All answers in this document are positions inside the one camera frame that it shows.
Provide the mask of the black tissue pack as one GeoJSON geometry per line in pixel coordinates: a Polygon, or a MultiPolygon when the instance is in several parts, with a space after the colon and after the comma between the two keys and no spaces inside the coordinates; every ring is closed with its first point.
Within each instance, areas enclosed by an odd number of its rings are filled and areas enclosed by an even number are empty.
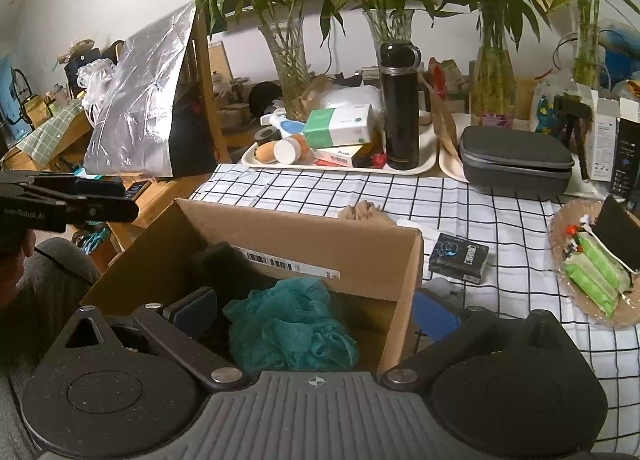
{"type": "Polygon", "coordinates": [[[487,245],[441,232],[428,260],[428,270],[448,278],[480,284],[488,255],[487,245]]]}

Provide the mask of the teal mesh bath sponge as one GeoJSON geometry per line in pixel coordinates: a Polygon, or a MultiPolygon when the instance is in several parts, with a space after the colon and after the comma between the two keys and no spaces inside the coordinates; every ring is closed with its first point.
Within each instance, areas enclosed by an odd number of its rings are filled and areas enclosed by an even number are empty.
{"type": "Polygon", "coordinates": [[[344,371],[359,362],[356,341],[330,310],[320,279],[292,278],[229,302],[230,352],[250,376],[262,371],[344,371]]]}

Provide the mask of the brown drawstring pouch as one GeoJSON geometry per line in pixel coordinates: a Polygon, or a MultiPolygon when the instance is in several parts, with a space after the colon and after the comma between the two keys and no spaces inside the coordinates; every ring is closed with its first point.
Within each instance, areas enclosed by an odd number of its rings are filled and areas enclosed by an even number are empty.
{"type": "Polygon", "coordinates": [[[372,202],[363,200],[355,205],[344,207],[337,217],[344,220],[362,221],[377,226],[395,227],[396,223],[372,202]]]}

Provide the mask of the green wet wipes pack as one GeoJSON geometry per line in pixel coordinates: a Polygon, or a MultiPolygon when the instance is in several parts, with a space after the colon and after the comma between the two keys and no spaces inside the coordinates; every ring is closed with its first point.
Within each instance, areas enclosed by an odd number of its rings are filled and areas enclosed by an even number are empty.
{"type": "Polygon", "coordinates": [[[585,230],[570,237],[563,271],[606,318],[614,315],[618,303],[632,286],[629,272],[585,230]]]}

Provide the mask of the checked tablecloth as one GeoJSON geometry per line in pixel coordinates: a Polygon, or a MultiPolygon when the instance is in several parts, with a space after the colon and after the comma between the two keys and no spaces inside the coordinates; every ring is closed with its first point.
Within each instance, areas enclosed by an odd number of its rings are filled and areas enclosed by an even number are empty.
{"type": "Polygon", "coordinates": [[[545,309],[562,323],[605,391],[608,416],[597,451],[639,452],[639,329],[612,329],[587,317],[556,280],[547,229],[564,197],[474,189],[451,178],[330,171],[268,171],[222,164],[195,201],[334,217],[369,201],[393,220],[408,219],[488,246],[479,285],[454,281],[447,295],[504,318],[545,309]]]}

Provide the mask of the cardboard box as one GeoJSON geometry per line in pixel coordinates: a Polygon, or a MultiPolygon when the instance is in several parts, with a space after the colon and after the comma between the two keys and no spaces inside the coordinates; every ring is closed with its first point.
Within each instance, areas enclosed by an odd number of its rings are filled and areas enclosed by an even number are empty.
{"type": "Polygon", "coordinates": [[[312,277],[331,292],[333,317],[356,339],[359,368],[383,373],[405,354],[414,290],[423,271],[416,229],[365,221],[177,200],[120,254],[84,301],[105,316],[183,297],[190,259],[218,243],[277,279],[312,277]]]}

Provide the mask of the silver foil bag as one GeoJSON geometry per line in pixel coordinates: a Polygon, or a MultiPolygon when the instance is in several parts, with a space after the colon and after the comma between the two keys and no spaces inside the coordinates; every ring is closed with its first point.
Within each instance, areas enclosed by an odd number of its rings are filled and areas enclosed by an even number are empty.
{"type": "Polygon", "coordinates": [[[88,174],[174,175],[172,109],[195,12],[189,2],[125,40],[85,153],[88,174]]]}

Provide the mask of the grey zip case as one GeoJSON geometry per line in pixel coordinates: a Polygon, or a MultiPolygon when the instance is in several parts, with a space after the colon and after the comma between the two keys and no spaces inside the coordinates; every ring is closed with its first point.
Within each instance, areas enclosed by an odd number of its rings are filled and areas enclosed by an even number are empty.
{"type": "Polygon", "coordinates": [[[563,194],[574,167],[560,140],[512,128],[465,127],[458,154],[472,186],[543,195],[563,194]]]}

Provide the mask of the black pouch on plate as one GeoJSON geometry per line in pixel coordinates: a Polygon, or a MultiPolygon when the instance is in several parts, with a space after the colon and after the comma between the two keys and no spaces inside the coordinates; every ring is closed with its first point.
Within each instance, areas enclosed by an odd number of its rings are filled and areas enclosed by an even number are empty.
{"type": "Polygon", "coordinates": [[[639,271],[639,222],[613,195],[603,202],[593,232],[632,271],[639,271]]]}

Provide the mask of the white cap bottle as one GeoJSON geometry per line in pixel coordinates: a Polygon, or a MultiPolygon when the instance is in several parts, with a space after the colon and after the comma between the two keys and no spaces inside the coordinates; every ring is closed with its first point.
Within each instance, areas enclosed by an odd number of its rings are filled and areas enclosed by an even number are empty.
{"type": "Polygon", "coordinates": [[[308,152],[309,146],[302,134],[278,140],[273,147],[273,156],[282,165],[293,165],[308,152]]]}

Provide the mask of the green white tissue box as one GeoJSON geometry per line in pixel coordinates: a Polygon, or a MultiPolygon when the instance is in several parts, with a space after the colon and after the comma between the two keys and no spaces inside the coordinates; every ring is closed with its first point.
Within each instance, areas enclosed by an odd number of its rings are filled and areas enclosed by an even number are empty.
{"type": "Polygon", "coordinates": [[[373,123],[370,104],[319,108],[309,114],[303,135],[311,149],[361,146],[371,142],[373,123]]]}

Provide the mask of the white product box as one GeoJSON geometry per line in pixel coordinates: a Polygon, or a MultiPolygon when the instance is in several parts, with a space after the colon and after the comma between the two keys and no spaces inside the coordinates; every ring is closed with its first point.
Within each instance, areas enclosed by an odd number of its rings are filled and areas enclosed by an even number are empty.
{"type": "Polygon", "coordinates": [[[585,135],[587,173],[591,180],[609,183],[614,169],[620,102],[601,98],[599,91],[578,84],[580,99],[591,108],[591,124],[585,135]]]}

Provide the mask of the small black tripod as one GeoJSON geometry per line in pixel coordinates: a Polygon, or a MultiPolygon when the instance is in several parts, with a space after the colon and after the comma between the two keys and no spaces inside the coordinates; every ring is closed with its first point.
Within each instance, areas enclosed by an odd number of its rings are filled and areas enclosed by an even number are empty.
{"type": "Polygon", "coordinates": [[[589,174],[585,150],[585,133],[582,130],[582,122],[591,120],[592,110],[588,104],[582,102],[582,100],[574,94],[557,94],[554,97],[554,108],[562,120],[562,143],[569,148],[570,140],[575,141],[580,177],[586,181],[589,179],[589,174]]]}

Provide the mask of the black thermos bottle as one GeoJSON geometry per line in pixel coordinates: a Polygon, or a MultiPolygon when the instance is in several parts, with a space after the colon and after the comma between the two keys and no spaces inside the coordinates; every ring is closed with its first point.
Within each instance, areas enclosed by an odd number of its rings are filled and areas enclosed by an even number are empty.
{"type": "Polygon", "coordinates": [[[412,42],[380,47],[380,85],[385,116],[387,164],[398,171],[419,165],[419,81],[421,53],[412,42]]]}

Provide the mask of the glass vase with bamboo left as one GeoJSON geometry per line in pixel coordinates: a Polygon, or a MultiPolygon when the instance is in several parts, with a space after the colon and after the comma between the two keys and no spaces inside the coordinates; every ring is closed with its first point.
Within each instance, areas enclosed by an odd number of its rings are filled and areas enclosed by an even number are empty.
{"type": "Polygon", "coordinates": [[[303,106],[303,93],[309,86],[304,47],[304,19],[292,19],[259,27],[276,67],[286,115],[291,120],[305,122],[308,113],[303,106]]]}

